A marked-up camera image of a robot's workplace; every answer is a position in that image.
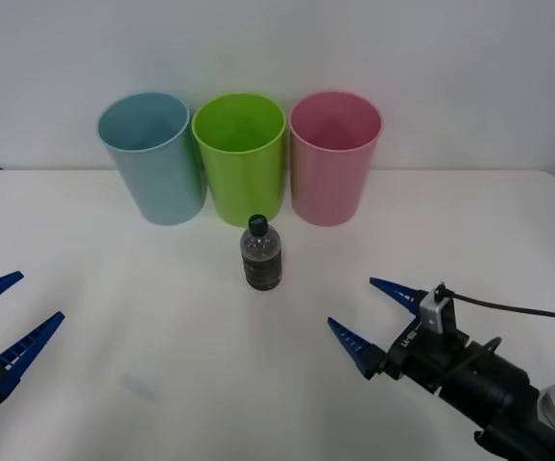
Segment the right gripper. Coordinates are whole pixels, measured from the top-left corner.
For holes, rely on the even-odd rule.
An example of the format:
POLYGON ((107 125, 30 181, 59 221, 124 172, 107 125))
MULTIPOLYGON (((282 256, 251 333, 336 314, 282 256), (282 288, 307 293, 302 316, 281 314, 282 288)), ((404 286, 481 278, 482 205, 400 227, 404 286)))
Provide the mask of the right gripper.
MULTIPOLYGON (((420 316, 423 290, 386 279, 370 278, 369 282, 412 315, 420 316)), ((384 366, 384 373, 389 377, 400 379, 407 376, 430 393, 435 393, 440 388, 440 378, 456 364, 456 359, 470 340, 461 330, 449 334, 435 333, 415 318, 395 340, 386 355, 377 345, 368 342, 333 318, 328 317, 327 324, 365 379, 370 380, 381 374, 384 366)))

